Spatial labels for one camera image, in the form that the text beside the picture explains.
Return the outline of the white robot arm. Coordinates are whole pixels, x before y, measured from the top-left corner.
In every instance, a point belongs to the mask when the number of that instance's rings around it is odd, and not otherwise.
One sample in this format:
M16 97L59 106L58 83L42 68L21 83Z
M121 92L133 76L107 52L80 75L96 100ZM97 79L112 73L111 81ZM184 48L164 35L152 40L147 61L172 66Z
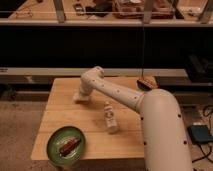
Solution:
M163 89L144 92L109 82L99 66L81 75L80 94L89 96L93 90L140 115L147 171L193 171L183 117L170 92Z

